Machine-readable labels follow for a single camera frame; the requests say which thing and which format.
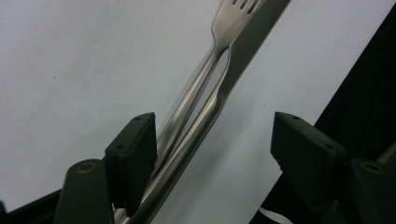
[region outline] fork handle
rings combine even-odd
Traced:
[[[154,218],[184,169],[189,164],[198,146],[201,145],[206,134],[219,117],[229,93],[224,90],[228,89],[224,88],[224,85],[229,84],[224,81],[227,74],[226,69],[215,89],[206,100],[198,117],[169,160],[164,163],[163,168],[147,188],[139,210],[131,218],[125,215],[125,210],[116,211],[115,218],[118,223],[150,223]]]
[[[186,125],[192,110],[195,108],[199,97],[201,96],[202,90],[206,81],[211,74],[214,66],[219,60],[219,56],[224,50],[220,50],[215,47],[206,58],[203,66],[197,74],[195,80],[191,83],[187,93],[184,95],[176,111],[169,119],[168,123],[164,127],[160,136],[157,139],[157,154],[158,159],[155,163],[155,169],[152,173],[152,178],[158,174],[162,168],[164,162],[169,157],[172,148],[175,146],[177,139],[180,137],[184,126]]]

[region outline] fork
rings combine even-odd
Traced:
[[[158,159],[152,178],[171,154],[220,56],[238,37],[260,2],[262,0],[224,0],[212,25],[215,46],[157,139]]]

